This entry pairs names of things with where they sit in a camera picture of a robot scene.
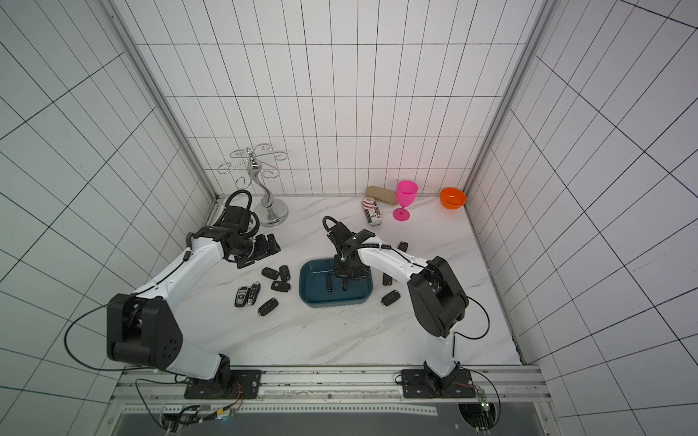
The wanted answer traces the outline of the teal storage box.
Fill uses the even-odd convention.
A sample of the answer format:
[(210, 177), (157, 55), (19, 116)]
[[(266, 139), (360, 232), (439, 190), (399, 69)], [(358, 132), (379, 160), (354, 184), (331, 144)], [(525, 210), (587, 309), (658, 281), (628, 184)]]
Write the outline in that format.
[(313, 308), (365, 302), (373, 293), (372, 274), (359, 280), (349, 279), (348, 290), (343, 292), (342, 278), (336, 278), (332, 273), (333, 261), (333, 258), (315, 259), (301, 267), (299, 295), (302, 301)]

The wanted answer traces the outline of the black car key fob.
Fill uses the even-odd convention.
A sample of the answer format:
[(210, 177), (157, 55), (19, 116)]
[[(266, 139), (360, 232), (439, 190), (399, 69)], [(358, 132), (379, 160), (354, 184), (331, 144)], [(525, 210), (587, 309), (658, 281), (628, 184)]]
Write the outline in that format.
[(276, 298), (271, 298), (258, 308), (257, 313), (259, 316), (265, 317), (276, 309), (278, 305), (279, 302), (276, 300)]
[(281, 265), (279, 267), (279, 278), (282, 282), (288, 283), (291, 279), (290, 270), (287, 265)]
[(401, 294), (399, 294), (398, 290), (392, 290), (391, 292), (382, 297), (381, 303), (383, 306), (390, 306), (396, 303), (400, 298)]
[(272, 281), (277, 281), (279, 279), (279, 276), (280, 276), (280, 272), (278, 272), (278, 270), (274, 270), (273, 268), (270, 268), (270, 267), (265, 267), (262, 270), (261, 274), (263, 277), (268, 278)]
[(291, 289), (290, 283), (283, 281), (273, 281), (271, 289), (276, 292), (289, 292)]

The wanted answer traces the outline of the black silver flip key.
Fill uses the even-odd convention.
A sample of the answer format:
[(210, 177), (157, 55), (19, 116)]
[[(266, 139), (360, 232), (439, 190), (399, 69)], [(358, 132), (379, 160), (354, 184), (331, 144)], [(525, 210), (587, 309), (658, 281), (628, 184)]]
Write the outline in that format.
[(254, 282), (252, 285), (250, 285), (248, 288), (248, 292), (247, 292), (246, 304), (247, 305), (255, 305), (260, 291), (261, 291), (261, 283)]

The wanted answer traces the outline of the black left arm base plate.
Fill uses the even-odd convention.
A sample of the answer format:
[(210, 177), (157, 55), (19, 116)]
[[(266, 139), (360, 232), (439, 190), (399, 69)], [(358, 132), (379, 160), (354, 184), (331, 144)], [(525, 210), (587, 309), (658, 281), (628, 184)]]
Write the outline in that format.
[(262, 377), (260, 370), (230, 370), (212, 380), (190, 379), (185, 388), (187, 400), (256, 399)]

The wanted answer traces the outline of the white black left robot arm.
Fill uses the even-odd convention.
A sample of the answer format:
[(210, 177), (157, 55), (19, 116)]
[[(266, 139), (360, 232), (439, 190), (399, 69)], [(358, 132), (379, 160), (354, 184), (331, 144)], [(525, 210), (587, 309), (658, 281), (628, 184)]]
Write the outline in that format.
[(189, 343), (176, 310), (221, 261), (245, 268), (278, 253), (273, 236), (259, 228), (249, 208), (227, 205), (215, 223), (187, 234), (185, 250), (160, 274), (132, 294), (115, 295), (107, 305), (107, 357), (203, 381), (225, 374), (229, 361)]

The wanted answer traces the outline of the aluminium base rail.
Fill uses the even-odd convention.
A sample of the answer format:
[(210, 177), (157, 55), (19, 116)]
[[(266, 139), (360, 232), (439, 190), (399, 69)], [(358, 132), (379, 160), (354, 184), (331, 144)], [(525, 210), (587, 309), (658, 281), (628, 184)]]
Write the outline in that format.
[[(535, 366), (469, 365), (469, 381), (457, 381), (454, 394), (433, 396), (424, 383), (403, 381), (404, 366), (259, 366), (239, 367), (236, 379), (243, 386), (243, 405), (348, 404), (348, 403), (474, 403), (475, 389), (485, 392), (485, 401), (505, 403), (550, 403), (552, 396)], [(198, 392), (187, 398), (187, 386), (172, 374), (125, 371), (110, 404), (165, 405), (201, 404), (214, 407), (232, 403), (234, 386), (226, 396), (205, 397)]]

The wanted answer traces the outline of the black silver BMW key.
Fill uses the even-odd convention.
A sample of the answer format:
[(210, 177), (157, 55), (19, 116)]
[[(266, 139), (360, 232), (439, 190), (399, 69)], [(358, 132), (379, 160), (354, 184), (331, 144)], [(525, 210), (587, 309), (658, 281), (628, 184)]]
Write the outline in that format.
[(236, 291), (236, 299), (234, 300), (234, 306), (237, 308), (242, 308), (247, 305), (249, 288), (247, 286), (242, 286)]

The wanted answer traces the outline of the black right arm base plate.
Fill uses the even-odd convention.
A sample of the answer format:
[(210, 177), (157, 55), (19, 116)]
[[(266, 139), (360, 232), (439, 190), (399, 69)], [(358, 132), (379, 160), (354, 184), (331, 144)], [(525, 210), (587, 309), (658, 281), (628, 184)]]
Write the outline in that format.
[(469, 370), (455, 368), (445, 378), (428, 369), (401, 370), (398, 378), (407, 399), (474, 399), (474, 386)]

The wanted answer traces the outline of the tan bread roll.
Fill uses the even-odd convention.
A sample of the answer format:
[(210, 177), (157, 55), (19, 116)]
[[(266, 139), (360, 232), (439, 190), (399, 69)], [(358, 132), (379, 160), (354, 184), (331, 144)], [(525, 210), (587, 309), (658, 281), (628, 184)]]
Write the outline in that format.
[(372, 197), (377, 202), (386, 203), (387, 205), (398, 205), (396, 192), (379, 186), (367, 187), (365, 196)]

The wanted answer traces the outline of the silver chrome cup stand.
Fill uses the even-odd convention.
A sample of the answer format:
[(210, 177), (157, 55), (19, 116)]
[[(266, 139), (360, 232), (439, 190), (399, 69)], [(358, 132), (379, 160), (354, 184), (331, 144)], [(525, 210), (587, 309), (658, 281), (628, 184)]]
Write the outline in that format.
[(218, 174), (231, 174), (237, 170), (245, 170), (246, 176), (234, 177), (238, 189), (255, 185), (263, 192), (259, 205), (254, 209), (263, 227), (281, 225), (289, 215), (287, 204), (276, 199), (266, 186), (267, 181), (274, 181), (280, 176), (278, 164), (288, 159), (287, 151), (276, 151), (269, 143), (247, 147), (245, 150), (234, 150), (229, 159), (216, 168)]

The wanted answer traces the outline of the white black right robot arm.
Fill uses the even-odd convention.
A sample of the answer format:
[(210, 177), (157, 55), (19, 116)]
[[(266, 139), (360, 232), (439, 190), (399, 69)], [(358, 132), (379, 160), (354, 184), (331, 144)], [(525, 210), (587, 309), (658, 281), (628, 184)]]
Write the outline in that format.
[(465, 318), (469, 299), (447, 260), (407, 254), (368, 230), (353, 232), (331, 216), (322, 224), (336, 249), (334, 276), (343, 284), (364, 279), (373, 268), (406, 284), (414, 316), (432, 336), (425, 371), (438, 383), (450, 383), (459, 371), (452, 329)]

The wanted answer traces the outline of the pink plastic goblet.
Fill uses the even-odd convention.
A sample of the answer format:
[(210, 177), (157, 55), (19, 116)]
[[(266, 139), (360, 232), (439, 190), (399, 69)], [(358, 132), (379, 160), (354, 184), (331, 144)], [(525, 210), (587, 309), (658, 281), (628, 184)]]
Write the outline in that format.
[(399, 208), (394, 210), (393, 217), (398, 222), (406, 222), (410, 219), (410, 213), (407, 210), (418, 194), (419, 187), (417, 183), (409, 180), (403, 180), (397, 184), (396, 200)]

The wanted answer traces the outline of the flag print can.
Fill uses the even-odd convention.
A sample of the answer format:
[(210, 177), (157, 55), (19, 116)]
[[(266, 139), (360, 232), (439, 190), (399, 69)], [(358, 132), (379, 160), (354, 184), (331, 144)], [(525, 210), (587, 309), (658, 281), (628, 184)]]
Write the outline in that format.
[(361, 201), (367, 223), (370, 226), (379, 226), (383, 223), (383, 216), (379, 210), (378, 204), (374, 197), (366, 197)]

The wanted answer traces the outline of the orange plastic bowl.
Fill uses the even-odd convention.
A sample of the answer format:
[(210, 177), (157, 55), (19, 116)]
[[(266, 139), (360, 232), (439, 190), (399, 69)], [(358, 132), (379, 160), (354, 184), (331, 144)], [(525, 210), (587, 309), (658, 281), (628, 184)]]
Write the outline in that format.
[(467, 196), (461, 190), (454, 187), (446, 187), (440, 193), (440, 201), (448, 210), (462, 208), (467, 202)]

